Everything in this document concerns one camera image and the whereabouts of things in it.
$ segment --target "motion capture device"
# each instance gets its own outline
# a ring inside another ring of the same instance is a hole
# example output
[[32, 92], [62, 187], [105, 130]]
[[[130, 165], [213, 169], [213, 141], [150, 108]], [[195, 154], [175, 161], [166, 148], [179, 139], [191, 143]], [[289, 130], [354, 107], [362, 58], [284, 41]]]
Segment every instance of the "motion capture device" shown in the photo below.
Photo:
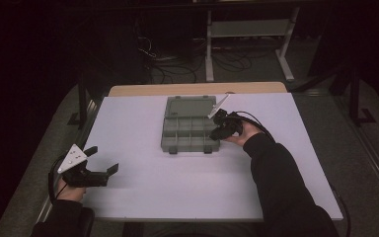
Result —
[[76, 144], [73, 144], [70, 150], [60, 156], [52, 165], [48, 173], [48, 193], [51, 202], [57, 198], [54, 194], [54, 170], [56, 165], [63, 159], [63, 162], [57, 169], [57, 173], [70, 187], [87, 188], [87, 187], [106, 187], [109, 177], [118, 171], [118, 164], [107, 169], [106, 172], [92, 172], [86, 168], [88, 157], [98, 152], [98, 147], [93, 146], [82, 151]]
[[[269, 131], [251, 114], [246, 112], [232, 112], [228, 114], [225, 110], [220, 109], [229, 96], [230, 94], [226, 95], [226, 97], [223, 100], [221, 100], [217, 105], [213, 107], [213, 110], [211, 111], [210, 115], [208, 115], [208, 118], [213, 119], [214, 124], [217, 125], [217, 127], [210, 132], [209, 137], [212, 140], [223, 140], [229, 136], [232, 136], [235, 133], [242, 135], [242, 121], [246, 121], [259, 128], [266, 136], [269, 137], [269, 139], [275, 142]], [[239, 116], [239, 114], [250, 115], [255, 120]]]

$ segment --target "dark background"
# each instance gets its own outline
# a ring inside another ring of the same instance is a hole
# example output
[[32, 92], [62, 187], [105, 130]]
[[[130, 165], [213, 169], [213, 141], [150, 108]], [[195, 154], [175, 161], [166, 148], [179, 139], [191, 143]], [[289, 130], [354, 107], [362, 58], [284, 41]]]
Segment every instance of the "dark background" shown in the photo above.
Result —
[[[90, 3], [67, 1], [61, 5], [95, 7]], [[55, 1], [0, 1], [0, 217], [55, 110], [79, 74], [84, 75], [94, 98], [112, 85], [148, 82], [145, 58], [137, 51], [137, 16], [140, 30], [160, 47], [171, 39], [186, 43], [188, 38], [205, 37], [202, 14], [193, 18], [166, 13], [90, 18], [67, 14], [60, 10], [61, 5]], [[379, 94], [379, 2], [340, 1], [333, 8], [310, 7], [300, 13], [295, 35], [322, 36], [311, 75], [322, 74], [352, 56], [361, 77]], [[165, 50], [183, 47], [165, 45], [171, 47]]]

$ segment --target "black sleeve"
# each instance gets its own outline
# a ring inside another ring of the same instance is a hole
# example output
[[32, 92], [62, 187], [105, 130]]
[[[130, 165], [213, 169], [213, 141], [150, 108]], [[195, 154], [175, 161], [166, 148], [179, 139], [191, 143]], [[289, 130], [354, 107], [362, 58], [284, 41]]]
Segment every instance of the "black sleeve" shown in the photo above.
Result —
[[259, 133], [243, 148], [252, 158], [268, 236], [339, 236], [328, 214], [315, 205], [284, 146]]
[[45, 222], [35, 225], [31, 237], [82, 237], [78, 227], [82, 203], [57, 200]]

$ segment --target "white bracket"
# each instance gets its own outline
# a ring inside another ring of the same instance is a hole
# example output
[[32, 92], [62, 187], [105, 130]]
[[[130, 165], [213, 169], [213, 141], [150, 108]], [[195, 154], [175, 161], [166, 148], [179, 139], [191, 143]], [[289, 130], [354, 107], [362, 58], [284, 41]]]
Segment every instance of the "white bracket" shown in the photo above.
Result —
[[76, 144], [73, 144], [57, 170], [57, 173], [61, 174], [86, 161], [87, 158], [88, 156]]
[[226, 97], [224, 97], [219, 103], [215, 104], [213, 106], [213, 110], [211, 111], [210, 115], [208, 115], [208, 118], [211, 119], [215, 116], [215, 114], [220, 110], [223, 103], [226, 101], [226, 99], [230, 96], [230, 94], [227, 94]]

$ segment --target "hand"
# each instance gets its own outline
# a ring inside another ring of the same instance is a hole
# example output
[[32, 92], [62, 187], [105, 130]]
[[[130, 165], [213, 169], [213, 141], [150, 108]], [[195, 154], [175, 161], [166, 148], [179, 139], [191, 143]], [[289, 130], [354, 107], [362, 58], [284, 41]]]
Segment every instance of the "hand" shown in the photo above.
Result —
[[63, 181], [63, 179], [60, 179], [58, 182], [58, 191], [59, 194], [57, 199], [81, 201], [86, 193], [86, 188], [70, 187]]
[[249, 138], [251, 138], [251, 136], [253, 136], [257, 133], [263, 132], [259, 128], [257, 128], [256, 126], [254, 126], [254, 125], [252, 125], [246, 121], [242, 121], [242, 126], [243, 126], [242, 135], [240, 135], [240, 136], [229, 136], [224, 140], [229, 141], [229, 142], [233, 142], [233, 143], [240, 145], [240, 146], [243, 146], [245, 144], [245, 142]]

